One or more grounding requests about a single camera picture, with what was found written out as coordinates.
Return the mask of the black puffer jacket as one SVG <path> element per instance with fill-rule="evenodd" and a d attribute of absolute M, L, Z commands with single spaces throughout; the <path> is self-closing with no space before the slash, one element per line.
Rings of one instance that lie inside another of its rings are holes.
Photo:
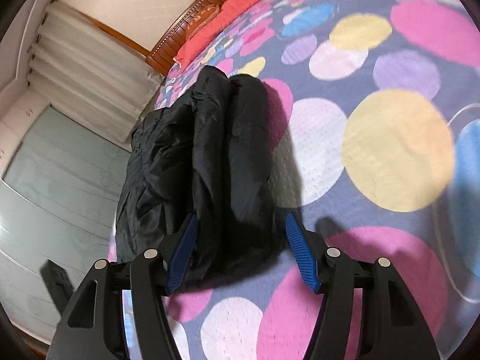
<path fill-rule="evenodd" d="M 260 80 L 208 66 L 173 105 L 137 125 L 116 209 L 119 262 L 157 246 L 192 214 L 198 232 L 185 289 L 238 281 L 272 258 L 279 236 L 267 105 Z"/>

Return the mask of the frosted glass wardrobe door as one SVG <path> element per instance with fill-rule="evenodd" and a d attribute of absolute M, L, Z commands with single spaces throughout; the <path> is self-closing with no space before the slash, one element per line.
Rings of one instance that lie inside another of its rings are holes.
<path fill-rule="evenodd" d="M 129 154 L 52 107 L 25 134 L 1 180 L 1 303 L 17 327 L 51 342 L 59 312 L 40 268 L 78 285 L 109 253 Z"/>

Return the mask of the beige left curtain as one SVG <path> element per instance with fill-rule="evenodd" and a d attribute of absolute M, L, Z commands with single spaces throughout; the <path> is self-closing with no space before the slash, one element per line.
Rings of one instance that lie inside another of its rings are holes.
<path fill-rule="evenodd" d="M 163 77 L 139 53 L 55 1 L 32 44 L 28 82 L 55 109 L 123 145 Z"/>

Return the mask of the orange embroidered pillow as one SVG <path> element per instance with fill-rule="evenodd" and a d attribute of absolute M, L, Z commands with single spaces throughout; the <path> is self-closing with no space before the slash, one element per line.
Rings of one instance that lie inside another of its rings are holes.
<path fill-rule="evenodd" d="M 204 7 L 198 12 L 191 22 L 187 24 L 185 30 L 185 40 L 190 40 L 198 31 L 209 24 L 219 14 L 221 8 L 218 5 Z"/>

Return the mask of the red folded blanket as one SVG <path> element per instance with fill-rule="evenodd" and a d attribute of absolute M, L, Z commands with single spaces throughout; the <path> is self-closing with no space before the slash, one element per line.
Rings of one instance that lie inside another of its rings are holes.
<path fill-rule="evenodd" d="M 178 72 L 184 72 L 219 33 L 258 1 L 260 0 L 226 0 L 219 6 L 220 12 L 216 18 L 198 31 L 190 40 L 185 40 L 185 44 L 177 52 L 174 61 L 179 65 Z"/>

